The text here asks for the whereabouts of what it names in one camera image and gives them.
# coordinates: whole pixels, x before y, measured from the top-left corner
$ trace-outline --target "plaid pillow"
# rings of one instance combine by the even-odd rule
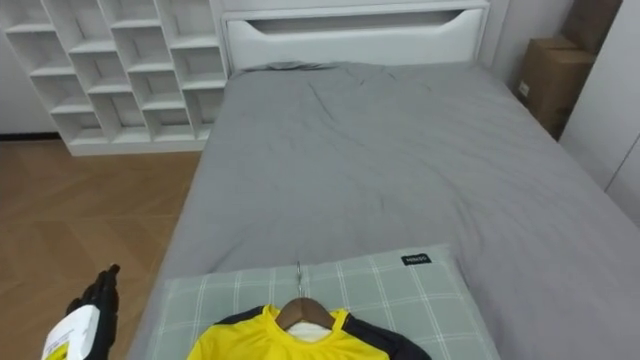
[[[405,265],[402,258],[415,254],[427,254],[431,263],[414,257]],[[302,271],[305,296],[400,333],[434,360],[499,359],[444,245],[303,266]],[[284,306],[298,296],[296,275],[296,266],[285,266],[167,281],[147,358],[184,359],[213,323],[259,305]]]

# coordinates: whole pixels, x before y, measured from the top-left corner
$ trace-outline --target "cubby shelf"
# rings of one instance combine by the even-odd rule
[[[209,0],[1,0],[73,155],[201,150],[227,82]]]

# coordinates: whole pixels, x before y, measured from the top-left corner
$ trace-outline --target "clothes hanger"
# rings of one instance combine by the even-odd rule
[[[302,271],[298,261],[298,298],[289,301],[280,310],[280,314],[276,317],[276,324],[286,331],[301,321],[331,329],[336,320],[319,302],[302,296]]]

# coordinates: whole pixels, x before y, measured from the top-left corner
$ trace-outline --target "hand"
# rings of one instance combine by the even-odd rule
[[[84,305],[94,305],[100,310],[98,328],[93,347],[86,360],[107,360],[109,349],[116,341],[119,298],[116,290],[116,275],[120,266],[111,265],[107,271],[101,271],[96,281],[89,285],[82,297],[73,299],[67,307],[66,315]]]

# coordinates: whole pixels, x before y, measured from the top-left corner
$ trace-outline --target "white headboard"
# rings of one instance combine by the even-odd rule
[[[475,60],[486,0],[228,12],[223,31],[232,71],[271,62],[382,65]]]

